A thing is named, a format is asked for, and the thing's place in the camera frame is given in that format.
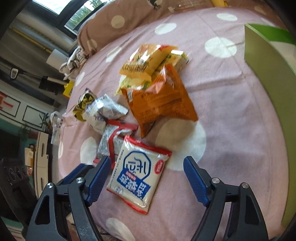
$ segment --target red and white snack package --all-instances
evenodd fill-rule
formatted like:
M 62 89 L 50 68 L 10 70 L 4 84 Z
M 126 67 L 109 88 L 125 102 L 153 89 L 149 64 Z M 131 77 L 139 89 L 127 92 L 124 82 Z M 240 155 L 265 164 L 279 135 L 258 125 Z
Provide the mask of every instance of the red and white snack package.
M 119 195 L 135 210 L 147 214 L 165 162 L 171 154 L 169 150 L 148 146 L 126 136 L 107 190 Z
M 113 169 L 123 144 L 124 137 L 126 135 L 133 135 L 137 129 L 138 125 L 135 124 L 119 120 L 108 120 L 99 145 L 97 159 L 94 163 L 100 160 L 103 156 L 109 156 L 112 163 L 111 168 Z

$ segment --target blue textured pad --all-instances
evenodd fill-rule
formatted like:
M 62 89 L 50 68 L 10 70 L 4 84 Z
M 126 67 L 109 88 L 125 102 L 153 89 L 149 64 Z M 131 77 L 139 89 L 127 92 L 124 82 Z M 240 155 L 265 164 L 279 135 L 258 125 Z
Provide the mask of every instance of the blue textured pad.
M 208 207 L 210 200 L 207 196 L 207 186 L 188 157 L 183 161 L 183 168 L 197 200 Z
M 70 182 L 73 180 L 73 177 L 78 173 L 82 168 L 84 168 L 86 165 L 81 163 L 79 164 L 73 171 L 70 172 L 69 175 L 67 175 L 64 179 L 63 182 L 61 183 L 62 185 L 65 184 L 70 184 Z
M 89 185 L 89 195 L 85 200 L 88 206 L 91 206 L 93 202 L 96 202 L 101 194 L 106 179 L 111 169 L 111 159 L 108 157 L 105 159 L 100 169 L 96 173 L 93 181 Z

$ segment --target pink bed sheet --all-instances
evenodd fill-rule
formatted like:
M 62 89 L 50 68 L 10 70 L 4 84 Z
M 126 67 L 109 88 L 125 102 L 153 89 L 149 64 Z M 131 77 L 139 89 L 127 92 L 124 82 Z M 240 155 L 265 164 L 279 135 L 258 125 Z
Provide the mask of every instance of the pink bed sheet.
M 183 171 L 187 155 L 224 183 L 249 183 L 269 236 L 282 232 L 288 189 L 285 141 L 267 93 L 244 61 L 245 23 L 268 21 L 256 12 L 235 8 L 174 14 L 108 44 L 81 70 L 63 115 L 60 177 L 79 163 L 92 163 L 100 142 L 98 133 L 72 115 L 85 88 L 97 96 L 112 97 L 120 80 L 119 69 L 142 43 L 176 45 L 190 58 L 181 78 L 200 119 L 193 123 L 160 118 L 144 139 L 173 151 L 148 214 L 127 206 L 107 192 L 106 185 L 90 207 L 95 222 L 114 237 L 126 241 L 191 240 L 205 208 L 197 202 Z M 122 96 L 114 100 L 128 106 Z M 136 123 L 130 112 L 123 119 Z M 223 237 L 229 208 L 226 205 L 216 240 Z

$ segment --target silver bolt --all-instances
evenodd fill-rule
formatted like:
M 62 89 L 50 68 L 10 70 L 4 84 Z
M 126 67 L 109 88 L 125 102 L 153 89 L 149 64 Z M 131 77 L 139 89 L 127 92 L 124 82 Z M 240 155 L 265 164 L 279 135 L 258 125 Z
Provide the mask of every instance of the silver bolt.
M 213 183 L 219 183 L 220 182 L 220 179 L 219 178 L 216 178 L 216 177 L 214 177 L 214 178 L 212 178 L 212 182 Z
M 47 188 L 52 188 L 53 186 L 54 186 L 53 183 L 47 183 L 47 184 L 46 184 L 46 187 L 47 187 Z
M 249 188 L 249 184 L 247 184 L 247 183 L 242 183 L 242 187 L 243 187 L 243 188 Z
M 83 177 L 79 177 L 76 179 L 76 182 L 77 183 L 82 183 L 84 181 L 84 178 Z

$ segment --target black window frame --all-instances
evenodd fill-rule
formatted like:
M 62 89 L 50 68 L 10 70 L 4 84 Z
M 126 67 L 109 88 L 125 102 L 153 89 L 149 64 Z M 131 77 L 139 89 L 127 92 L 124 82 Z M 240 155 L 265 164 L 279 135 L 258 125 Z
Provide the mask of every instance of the black window frame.
M 67 27 L 65 27 L 66 23 L 69 21 L 69 19 L 87 2 L 88 0 L 71 0 L 65 8 L 61 11 L 60 14 L 56 14 L 52 10 L 31 1 L 27 6 L 26 10 L 31 12 L 32 14 L 40 17 L 53 27 L 56 27 L 61 32 L 68 35 L 73 40 L 77 39 L 77 34 L 74 31 L 69 30 Z M 75 28 L 75 31 L 78 31 L 80 26 L 97 10 L 102 8 L 106 2 L 103 2 L 98 7 L 96 7 L 91 13 L 89 13 Z

